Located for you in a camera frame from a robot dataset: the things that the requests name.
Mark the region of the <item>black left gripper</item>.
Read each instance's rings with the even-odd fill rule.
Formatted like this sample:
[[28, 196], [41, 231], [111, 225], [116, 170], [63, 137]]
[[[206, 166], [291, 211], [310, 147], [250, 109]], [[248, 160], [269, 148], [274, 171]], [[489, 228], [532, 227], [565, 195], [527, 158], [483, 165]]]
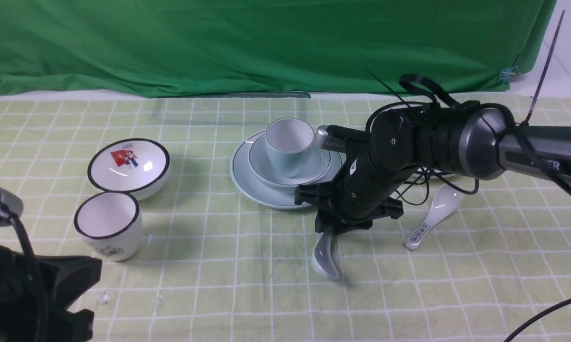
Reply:
[[[101, 278], [103, 262], [90, 256], [38, 256], [48, 305], [47, 342], [89, 342], [95, 314], [70, 306]], [[0, 245], [0, 342], [33, 342], [38, 328], [38, 285], [22, 253]]]

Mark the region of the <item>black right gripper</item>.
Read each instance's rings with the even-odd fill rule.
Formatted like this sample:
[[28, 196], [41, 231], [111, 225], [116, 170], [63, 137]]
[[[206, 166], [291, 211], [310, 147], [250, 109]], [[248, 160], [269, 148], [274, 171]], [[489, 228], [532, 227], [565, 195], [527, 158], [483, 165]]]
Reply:
[[333, 180], [298, 185], [295, 204], [309, 203], [318, 209], [314, 230], [318, 240], [318, 264], [334, 264], [335, 234], [372, 228], [376, 219], [399, 219], [404, 214], [401, 200], [390, 197], [413, 173], [412, 165], [390, 171], [374, 165], [370, 154], [345, 162]]

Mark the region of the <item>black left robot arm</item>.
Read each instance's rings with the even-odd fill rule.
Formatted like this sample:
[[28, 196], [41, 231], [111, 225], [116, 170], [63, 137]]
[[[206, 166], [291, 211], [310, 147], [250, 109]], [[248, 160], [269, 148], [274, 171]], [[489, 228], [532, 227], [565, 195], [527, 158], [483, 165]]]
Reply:
[[102, 260], [37, 256], [21, 222], [23, 201], [0, 188], [0, 227], [13, 227], [21, 252], [0, 245], [0, 342], [89, 342], [95, 314], [70, 306], [99, 282]]

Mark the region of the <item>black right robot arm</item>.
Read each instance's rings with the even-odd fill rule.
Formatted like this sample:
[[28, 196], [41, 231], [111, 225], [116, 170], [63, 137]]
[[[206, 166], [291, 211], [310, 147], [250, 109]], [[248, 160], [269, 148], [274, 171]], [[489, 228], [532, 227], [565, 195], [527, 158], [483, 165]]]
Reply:
[[509, 108], [470, 100], [442, 107], [381, 107], [366, 130], [328, 125], [346, 162], [333, 180], [299, 185], [295, 204], [318, 208], [315, 231], [341, 235], [403, 216], [392, 194], [419, 168], [478, 181], [512, 171], [550, 180], [571, 196], [571, 126], [517, 124]]

